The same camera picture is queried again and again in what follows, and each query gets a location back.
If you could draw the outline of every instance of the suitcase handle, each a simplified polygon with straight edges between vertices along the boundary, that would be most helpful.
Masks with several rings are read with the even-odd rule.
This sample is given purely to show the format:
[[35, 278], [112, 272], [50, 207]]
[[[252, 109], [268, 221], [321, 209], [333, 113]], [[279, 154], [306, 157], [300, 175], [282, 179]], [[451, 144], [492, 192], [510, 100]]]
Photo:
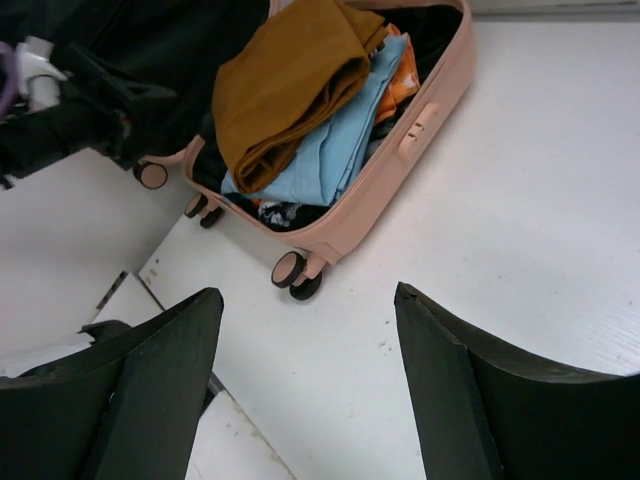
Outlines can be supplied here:
[[398, 154], [409, 168], [418, 161], [436, 134], [439, 114], [438, 105], [428, 103], [400, 141]]

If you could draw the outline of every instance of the suitcase wheel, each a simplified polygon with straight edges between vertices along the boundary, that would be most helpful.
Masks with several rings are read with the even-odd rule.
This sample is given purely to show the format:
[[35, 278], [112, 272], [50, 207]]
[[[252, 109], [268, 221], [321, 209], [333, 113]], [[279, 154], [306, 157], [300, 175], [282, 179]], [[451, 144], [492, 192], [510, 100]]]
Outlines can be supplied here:
[[318, 273], [316, 278], [307, 278], [298, 286], [291, 285], [289, 294], [299, 302], [304, 302], [316, 294], [320, 285], [322, 285], [322, 272]]
[[189, 203], [184, 209], [185, 216], [187, 218], [195, 217], [202, 211], [204, 207], [207, 206], [207, 203], [209, 203], [209, 200], [207, 200], [207, 197], [205, 197], [201, 193], [196, 193], [193, 196], [193, 198], [189, 200]]
[[133, 176], [149, 190], [157, 190], [169, 179], [167, 169], [157, 163], [143, 162], [134, 165]]
[[224, 213], [224, 210], [221, 209], [220, 207], [207, 213], [204, 217], [200, 219], [200, 226], [202, 228], [213, 227], [216, 223], [218, 223], [218, 220], [220, 220], [220, 217], [222, 217], [223, 213]]
[[293, 285], [307, 266], [307, 261], [298, 252], [286, 253], [271, 271], [271, 283], [278, 288]]

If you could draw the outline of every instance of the blue garment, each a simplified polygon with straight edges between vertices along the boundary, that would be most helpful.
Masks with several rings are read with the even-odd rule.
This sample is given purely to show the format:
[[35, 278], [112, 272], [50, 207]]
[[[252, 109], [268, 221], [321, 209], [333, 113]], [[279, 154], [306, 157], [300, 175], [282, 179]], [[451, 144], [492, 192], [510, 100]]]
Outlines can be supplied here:
[[[403, 36], [387, 37], [371, 60], [362, 90], [305, 137], [289, 166], [267, 188], [248, 198], [319, 206], [335, 203], [362, 169], [378, 104], [406, 47]], [[222, 193], [237, 191], [227, 172]]]

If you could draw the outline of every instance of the orange garment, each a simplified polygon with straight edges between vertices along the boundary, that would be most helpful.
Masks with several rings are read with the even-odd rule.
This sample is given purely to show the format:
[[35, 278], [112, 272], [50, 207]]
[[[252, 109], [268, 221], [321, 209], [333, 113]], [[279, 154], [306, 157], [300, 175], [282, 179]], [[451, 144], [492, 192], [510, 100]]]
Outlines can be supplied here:
[[[392, 23], [387, 25], [389, 35], [399, 37], [402, 35], [398, 27]], [[387, 87], [387, 91], [382, 96], [378, 110], [376, 112], [375, 124], [391, 118], [396, 113], [396, 108], [406, 98], [415, 95], [420, 90], [420, 80], [418, 79], [418, 67], [416, 66], [416, 55], [413, 51], [411, 38], [406, 33], [404, 37], [407, 40], [407, 49], [400, 59], [400, 65], [395, 75], [391, 79], [391, 83]]]
[[213, 117], [239, 192], [264, 190], [304, 137], [362, 89], [383, 24], [341, 0], [296, 0], [220, 67]]

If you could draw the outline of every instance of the table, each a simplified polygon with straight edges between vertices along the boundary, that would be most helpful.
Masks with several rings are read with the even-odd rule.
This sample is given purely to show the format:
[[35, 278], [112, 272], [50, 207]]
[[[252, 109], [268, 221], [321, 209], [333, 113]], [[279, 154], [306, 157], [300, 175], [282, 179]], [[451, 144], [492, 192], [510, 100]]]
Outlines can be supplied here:
[[287, 248], [229, 216], [183, 218], [141, 271], [165, 307], [221, 289], [214, 371], [298, 480], [425, 478], [398, 281], [539, 355], [640, 370], [640, 24], [477, 37], [475, 84], [309, 303], [269, 283]]

